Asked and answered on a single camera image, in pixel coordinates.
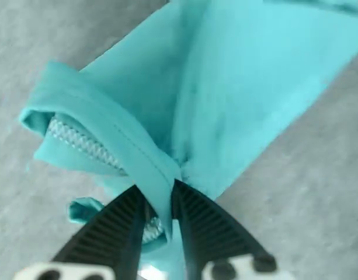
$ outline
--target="turquoise fabric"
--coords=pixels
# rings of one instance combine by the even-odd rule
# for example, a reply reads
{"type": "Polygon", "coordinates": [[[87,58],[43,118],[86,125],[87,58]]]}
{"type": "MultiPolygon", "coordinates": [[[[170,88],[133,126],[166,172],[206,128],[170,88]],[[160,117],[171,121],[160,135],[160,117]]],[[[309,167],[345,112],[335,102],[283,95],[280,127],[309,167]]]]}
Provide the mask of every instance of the turquoise fabric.
{"type": "MultiPolygon", "coordinates": [[[[358,6],[297,2],[172,1],[84,69],[44,70],[20,116],[44,137],[35,158],[101,176],[113,197],[136,184],[166,233],[142,265],[184,279],[174,179],[217,198],[358,53],[358,6]],[[53,116],[101,142],[126,175],[46,134],[53,116]]],[[[88,221],[102,207],[92,203],[75,202],[70,217],[88,221]]]]}

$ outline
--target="white zipper teeth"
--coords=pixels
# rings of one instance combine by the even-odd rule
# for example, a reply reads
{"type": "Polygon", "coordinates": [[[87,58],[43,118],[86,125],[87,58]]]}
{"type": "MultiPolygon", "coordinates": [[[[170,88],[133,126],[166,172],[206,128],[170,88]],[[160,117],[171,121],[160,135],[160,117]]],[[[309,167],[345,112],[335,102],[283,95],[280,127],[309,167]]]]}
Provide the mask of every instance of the white zipper teeth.
{"type": "Polygon", "coordinates": [[[47,132],[54,138],[57,138],[74,149],[87,154],[91,159],[96,159],[105,163],[120,172],[123,171],[117,159],[115,159],[115,157],[113,157],[113,155],[101,143],[80,133],[55,117],[51,119],[47,132]]]}
{"type": "MultiPolygon", "coordinates": [[[[47,132],[63,143],[82,153],[85,153],[91,159],[105,163],[117,169],[121,174],[125,174],[124,170],[120,167],[119,162],[101,143],[80,133],[75,128],[70,127],[68,124],[65,124],[57,118],[53,117],[51,119],[47,132]]],[[[158,218],[152,218],[145,225],[142,243],[146,244],[155,240],[163,234],[163,232],[164,230],[161,220],[158,218]]]]}

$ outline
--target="gray floor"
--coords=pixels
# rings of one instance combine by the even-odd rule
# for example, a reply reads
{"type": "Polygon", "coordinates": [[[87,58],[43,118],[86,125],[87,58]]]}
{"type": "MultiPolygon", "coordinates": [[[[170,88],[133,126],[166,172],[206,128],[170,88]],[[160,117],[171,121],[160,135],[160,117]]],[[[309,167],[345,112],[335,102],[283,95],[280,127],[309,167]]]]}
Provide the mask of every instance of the gray floor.
{"type": "MultiPolygon", "coordinates": [[[[81,68],[165,0],[0,0],[0,279],[48,260],[78,227],[88,176],[32,162],[16,117],[48,60],[81,68]]],[[[358,58],[219,200],[297,279],[358,280],[358,58]]]]}

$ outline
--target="zipper teeth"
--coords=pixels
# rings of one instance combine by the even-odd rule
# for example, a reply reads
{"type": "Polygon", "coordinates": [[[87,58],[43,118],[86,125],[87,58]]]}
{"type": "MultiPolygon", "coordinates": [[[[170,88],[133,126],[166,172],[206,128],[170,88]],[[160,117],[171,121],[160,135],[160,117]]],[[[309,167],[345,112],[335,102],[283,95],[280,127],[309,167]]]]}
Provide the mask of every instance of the zipper teeth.
{"type": "MultiPolygon", "coordinates": [[[[57,118],[53,117],[51,119],[47,132],[63,143],[85,153],[91,159],[96,159],[117,169],[120,172],[120,175],[126,175],[124,170],[120,167],[119,162],[101,143],[82,134],[57,118]]],[[[157,217],[150,219],[145,225],[142,243],[147,244],[154,241],[163,234],[163,232],[164,230],[161,220],[157,217]]]]}
{"type": "Polygon", "coordinates": [[[49,123],[48,130],[54,138],[57,138],[74,149],[87,154],[91,159],[96,159],[121,172],[119,162],[113,155],[98,141],[80,133],[68,124],[53,117],[49,123]]]}

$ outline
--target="stitching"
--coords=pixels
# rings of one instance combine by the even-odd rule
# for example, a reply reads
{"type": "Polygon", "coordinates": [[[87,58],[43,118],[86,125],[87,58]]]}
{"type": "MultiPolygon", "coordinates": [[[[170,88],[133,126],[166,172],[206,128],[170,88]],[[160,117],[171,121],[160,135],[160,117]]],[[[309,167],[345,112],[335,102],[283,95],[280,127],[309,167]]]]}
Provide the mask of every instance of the stitching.
{"type": "MultiPolygon", "coordinates": [[[[85,103],[88,103],[90,104],[91,106],[96,106],[98,107],[98,104],[95,104],[95,103],[92,103],[90,102],[88,99],[84,99],[83,97],[81,96],[77,96],[71,92],[67,92],[68,95],[76,98],[76,99],[79,99],[79,100],[82,100],[83,102],[85,103]]],[[[108,114],[105,114],[102,110],[100,110],[100,114],[105,116],[108,120],[110,119],[109,118],[109,115],[108,114]]],[[[153,162],[153,160],[139,147],[137,146],[126,134],[124,134],[124,132],[117,126],[117,124],[113,121],[111,121],[111,124],[112,126],[118,130],[118,132],[125,137],[126,140],[128,140],[135,148],[137,148],[149,161],[150,163],[154,166],[154,168],[163,176],[163,178],[165,179],[166,183],[168,186],[170,186],[170,183],[169,183],[169,179],[166,177],[166,175],[164,174],[164,172],[158,168],[158,166],[156,166],[156,164],[153,162]]]]}

